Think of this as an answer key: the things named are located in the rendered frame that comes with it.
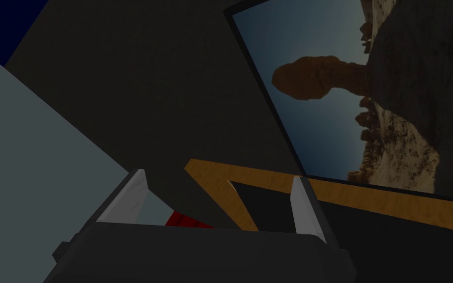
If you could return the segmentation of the red flat object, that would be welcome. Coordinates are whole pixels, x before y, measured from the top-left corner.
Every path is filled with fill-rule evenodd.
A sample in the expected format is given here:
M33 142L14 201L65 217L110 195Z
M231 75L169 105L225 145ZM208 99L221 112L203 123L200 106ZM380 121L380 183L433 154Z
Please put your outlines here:
M207 224L194 220L186 215L183 215L177 211L173 211L171 216L168 218L165 226L182 226L182 227L199 227L199 228L213 228Z

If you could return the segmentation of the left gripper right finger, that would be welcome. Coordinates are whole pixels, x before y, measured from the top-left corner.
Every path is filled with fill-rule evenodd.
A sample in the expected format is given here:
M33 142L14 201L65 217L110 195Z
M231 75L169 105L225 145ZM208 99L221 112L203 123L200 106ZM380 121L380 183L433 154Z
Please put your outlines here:
M306 177L293 177L290 203L297 234L315 235L332 249L340 248Z

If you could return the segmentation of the wooden frame furniture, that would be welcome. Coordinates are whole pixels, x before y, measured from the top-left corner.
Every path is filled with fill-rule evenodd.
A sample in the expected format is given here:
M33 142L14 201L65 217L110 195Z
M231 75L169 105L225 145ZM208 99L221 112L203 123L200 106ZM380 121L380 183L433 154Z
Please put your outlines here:
M294 175L191 159L185 171L242 229L257 227L232 183L289 194ZM320 201L453 229L453 201L311 179Z

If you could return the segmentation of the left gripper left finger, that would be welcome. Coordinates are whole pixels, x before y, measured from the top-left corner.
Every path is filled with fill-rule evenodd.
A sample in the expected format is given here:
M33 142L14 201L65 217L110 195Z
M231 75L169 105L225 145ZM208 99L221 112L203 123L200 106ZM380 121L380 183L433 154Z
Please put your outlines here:
M95 211L89 222L135 224L147 195L145 170L132 171Z

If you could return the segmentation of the framed desert rock picture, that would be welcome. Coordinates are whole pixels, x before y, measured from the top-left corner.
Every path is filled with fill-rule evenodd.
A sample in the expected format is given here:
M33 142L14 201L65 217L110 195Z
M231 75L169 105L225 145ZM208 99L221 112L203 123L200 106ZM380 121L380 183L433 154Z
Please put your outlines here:
M453 198L453 0L360 0L364 64L303 56L273 68L264 82L241 19L265 2L225 10L265 96L297 101L334 89L360 99L365 142L361 165L346 181Z

